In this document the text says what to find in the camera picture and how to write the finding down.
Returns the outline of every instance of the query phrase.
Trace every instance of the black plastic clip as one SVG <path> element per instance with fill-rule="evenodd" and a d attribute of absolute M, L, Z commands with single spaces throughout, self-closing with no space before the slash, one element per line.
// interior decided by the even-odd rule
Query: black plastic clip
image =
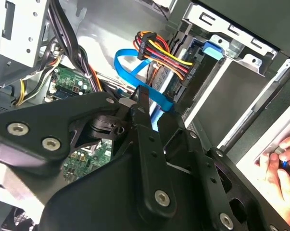
<path fill-rule="evenodd" d="M 139 54 L 137 56 L 137 58 L 139 60 L 145 60 L 145 55 L 146 55 L 146 49 L 149 43 L 149 40 L 152 40 L 153 42 L 156 40 L 157 34 L 156 33 L 152 33 L 152 32 L 147 32 L 143 35 L 143 38 L 141 40 L 141 44 L 139 47 Z"/>

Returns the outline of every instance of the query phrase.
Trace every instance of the black mounting arm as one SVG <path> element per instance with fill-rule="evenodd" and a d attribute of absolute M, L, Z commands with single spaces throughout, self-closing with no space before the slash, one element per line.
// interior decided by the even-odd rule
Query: black mounting arm
<path fill-rule="evenodd" d="M 56 174 L 74 150 L 114 141 L 110 163 L 50 199 L 39 231 L 290 231 L 220 150 L 202 149 L 178 113 L 152 130 L 148 105 L 139 87 L 120 102 L 94 93 L 0 114 L 0 162 L 30 174 Z"/>

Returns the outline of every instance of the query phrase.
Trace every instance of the green circuit board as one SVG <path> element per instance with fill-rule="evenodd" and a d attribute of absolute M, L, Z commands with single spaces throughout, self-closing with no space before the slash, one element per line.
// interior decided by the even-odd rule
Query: green circuit board
<path fill-rule="evenodd" d="M 92 93 L 90 82 L 84 76 L 64 67 L 57 67 L 54 72 L 52 82 L 56 83 L 57 87 L 62 87 L 75 94 Z"/>
<path fill-rule="evenodd" d="M 59 66 L 54 70 L 45 102 L 64 100 L 92 93 L 89 80 L 73 70 Z M 102 139 L 99 144 L 71 153 L 63 164 L 63 177 L 69 183 L 87 175 L 111 160 L 112 141 Z"/>
<path fill-rule="evenodd" d="M 69 183 L 87 175 L 111 160 L 112 141 L 101 140 L 95 147 L 71 153 L 63 164 L 63 177 Z"/>

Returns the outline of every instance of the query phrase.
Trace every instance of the blue screwdriver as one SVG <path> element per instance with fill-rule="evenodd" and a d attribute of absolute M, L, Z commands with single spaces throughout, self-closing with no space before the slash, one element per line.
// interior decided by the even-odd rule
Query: blue screwdriver
<path fill-rule="evenodd" d="M 282 149 L 281 147 L 278 147 L 274 150 L 274 152 L 278 155 L 284 153 L 286 150 Z M 290 165 L 288 164 L 287 161 L 279 161 L 279 168 L 284 169 L 286 172 L 290 173 Z"/>

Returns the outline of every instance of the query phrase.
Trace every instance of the silver screw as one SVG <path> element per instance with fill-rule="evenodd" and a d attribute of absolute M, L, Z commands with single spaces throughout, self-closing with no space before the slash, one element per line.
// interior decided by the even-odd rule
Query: silver screw
<path fill-rule="evenodd" d="M 275 226 L 274 226 L 274 225 L 270 225 L 270 229 L 271 229 L 271 231 L 278 231 L 278 229 L 277 229 L 277 228 L 275 228 Z"/>
<path fill-rule="evenodd" d="M 216 151 L 216 153 L 218 154 L 218 156 L 223 157 L 223 154 L 220 151 Z"/>
<path fill-rule="evenodd" d="M 12 123 L 8 125 L 7 130 L 14 136 L 24 136 L 29 132 L 28 126 L 22 123 Z"/>
<path fill-rule="evenodd" d="M 227 214 L 221 213 L 220 220 L 227 229 L 233 230 L 233 222 Z"/>
<path fill-rule="evenodd" d="M 45 148 L 46 150 L 49 150 L 49 151 L 56 151 L 60 148 L 60 142 L 58 139 L 55 139 L 55 138 L 45 138 L 43 141 L 42 141 L 42 146 L 43 148 Z"/>
<path fill-rule="evenodd" d="M 145 113 L 145 110 L 141 107 L 139 107 L 138 110 L 141 111 L 142 113 Z"/>
<path fill-rule="evenodd" d="M 196 134 L 195 134 L 194 132 L 192 132 L 192 131 L 191 131 L 189 134 L 190 134 L 190 135 L 191 135 L 191 137 L 193 137 L 194 139 L 196 139 L 196 138 L 197 138 L 197 136 L 196 136 Z"/>
<path fill-rule="evenodd" d="M 157 190 L 154 194 L 155 200 L 156 202 L 163 206 L 163 207 L 167 207 L 170 204 L 170 199 L 169 196 L 167 195 L 167 193 L 165 193 L 162 190 Z"/>
<path fill-rule="evenodd" d="M 110 98 L 107 98 L 106 101 L 109 102 L 109 103 L 114 103 L 114 100 L 112 100 Z"/>

